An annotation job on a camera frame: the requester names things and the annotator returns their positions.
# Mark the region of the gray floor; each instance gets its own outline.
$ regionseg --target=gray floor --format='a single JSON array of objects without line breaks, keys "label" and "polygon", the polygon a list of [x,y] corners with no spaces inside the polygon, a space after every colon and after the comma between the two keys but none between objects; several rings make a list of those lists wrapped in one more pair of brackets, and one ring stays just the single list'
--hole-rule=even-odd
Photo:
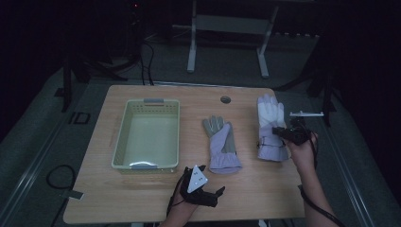
[{"label": "gray floor", "polygon": [[[276,87],[299,76],[317,41],[307,37],[273,36],[266,53],[270,78],[262,79],[252,44],[240,42],[238,45],[230,40],[217,44],[210,42],[213,39],[207,33],[199,39],[195,72],[186,73],[188,33],[185,30],[176,32],[177,38],[169,43],[157,36],[147,39],[154,49],[150,69],[156,85]],[[150,56],[150,48],[144,46],[145,64],[150,62]],[[139,65],[120,72],[120,75],[129,81],[118,83],[142,83]],[[322,97],[312,98],[305,93],[309,82],[276,92],[286,107],[287,122],[289,112],[321,110]],[[46,176],[59,165],[70,165],[75,171],[79,170],[104,97],[110,85],[116,83],[101,75],[95,75],[89,84],[74,82],[73,103],[68,112],[62,113],[62,99],[53,96],[62,86],[61,71],[49,79],[1,144],[0,220],[7,220],[9,226],[50,226],[53,220],[56,226],[69,226],[62,221],[62,210],[58,215],[63,190],[51,188],[46,183]],[[338,100],[332,98],[332,102],[337,111],[330,114],[330,128],[320,118],[307,119],[306,124],[320,136],[318,174],[333,209],[346,226],[401,226],[400,207],[380,175],[354,120]],[[70,122],[73,113],[90,114],[91,118],[87,125],[74,124]],[[31,166],[34,160],[42,164]],[[37,174],[30,182],[20,182],[32,172]],[[67,174],[58,172],[52,181],[69,184],[71,178]],[[27,187],[22,189],[18,183]],[[18,193],[22,195],[19,198],[15,196]],[[301,218],[293,221],[296,226],[305,226]],[[130,226],[129,223],[110,225]],[[271,226],[285,225],[282,220],[271,220]]]}]

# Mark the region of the person's right arm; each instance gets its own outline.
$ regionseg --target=person's right arm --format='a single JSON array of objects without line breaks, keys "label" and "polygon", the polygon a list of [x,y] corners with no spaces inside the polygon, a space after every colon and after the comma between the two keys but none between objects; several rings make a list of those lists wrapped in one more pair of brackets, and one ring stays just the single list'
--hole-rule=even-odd
[{"label": "person's right arm", "polygon": [[[312,135],[312,142],[316,143],[316,136]],[[296,146],[290,141],[286,141],[286,145],[291,151],[291,159],[294,164],[297,166],[297,171],[301,177],[302,187],[304,189],[305,194],[310,198],[313,203],[317,206],[325,210],[326,212],[334,215],[334,212],[327,201],[326,196],[324,195],[322,185],[319,181],[318,175],[316,174],[315,165],[314,165],[314,155],[313,149],[309,141],[301,144],[300,146]],[[305,208],[305,220],[306,226],[308,227],[330,227],[330,226],[338,226],[331,219],[322,215],[314,208],[309,206],[304,201]]]}]

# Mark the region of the desk leg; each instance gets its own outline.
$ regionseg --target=desk leg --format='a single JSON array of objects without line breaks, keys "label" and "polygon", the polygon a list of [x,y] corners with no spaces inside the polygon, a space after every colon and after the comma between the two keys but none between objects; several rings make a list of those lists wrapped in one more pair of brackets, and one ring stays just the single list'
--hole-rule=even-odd
[{"label": "desk leg", "polygon": [[197,57],[197,1],[192,1],[192,26],[191,26],[191,46],[189,47],[188,66],[186,71],[193,73],[195,71],[195,59]]},{"label": "desk leg", "polygon": [[271,35],[271,31],[273,29],[274,20],[277,16],[277,11],[278,11],[278,7],[275,7],[273,10],[273,14],[271,15],[270,22],[266,27],[266,33],[265,33],[265,38],[263,40],[263,43],[260,47],[256,48],[256,54],[257,54],[257,58],[259,60],[260,73],[262,75],[262,78],[265,78],[265,79],[269,77],[268,66],[266,65],[266,59],[265,59],[265,51],[266,51],[266,47],[268,46],[268,41],[269,41],[269,38]]}]

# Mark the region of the person's right hand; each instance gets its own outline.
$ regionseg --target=person's right hand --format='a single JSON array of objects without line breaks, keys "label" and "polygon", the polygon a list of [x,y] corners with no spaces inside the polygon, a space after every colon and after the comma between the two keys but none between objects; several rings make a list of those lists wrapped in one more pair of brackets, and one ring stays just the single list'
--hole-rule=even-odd
[{"label": "person's right hand", "polygon": [[[313,145],[316,147],[316,141],[318,135],[314,132],[310,134]],[[285,140],[285,143],[291,151],[291,159],[297,166],[298,172],[302,175],[310,171],[315,171],[315,157],[313,154],[313,148],[310,141],[307,140],[300,146],[295,145],[291,141]]]}]

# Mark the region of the forearm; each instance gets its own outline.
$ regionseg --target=forearm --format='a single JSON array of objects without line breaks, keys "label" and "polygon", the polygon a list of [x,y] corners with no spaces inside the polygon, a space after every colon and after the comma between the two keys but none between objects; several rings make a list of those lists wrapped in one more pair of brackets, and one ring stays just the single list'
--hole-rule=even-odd
[{"label": "forearm", "polygon": [[[307,197],[318,207],[334,216],[334,212],[324,195],[322,185],[315,171],[300,173],[303,190]],[[331,219],[319,213],[304,201],[305,219],[308,227],[337,226]]]}]

